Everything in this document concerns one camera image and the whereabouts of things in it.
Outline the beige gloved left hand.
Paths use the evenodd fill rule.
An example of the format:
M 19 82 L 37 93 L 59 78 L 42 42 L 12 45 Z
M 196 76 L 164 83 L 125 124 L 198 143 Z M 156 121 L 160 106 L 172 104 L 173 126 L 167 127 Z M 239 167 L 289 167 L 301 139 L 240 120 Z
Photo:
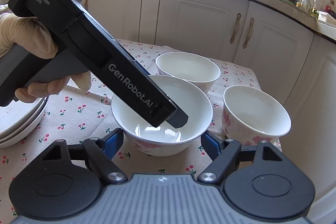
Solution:
M 70 20 L 61 16 L 1 14 L 1 106 L 57 94 L 73 80 L 91 88 L 91 73 L 67 48 Z

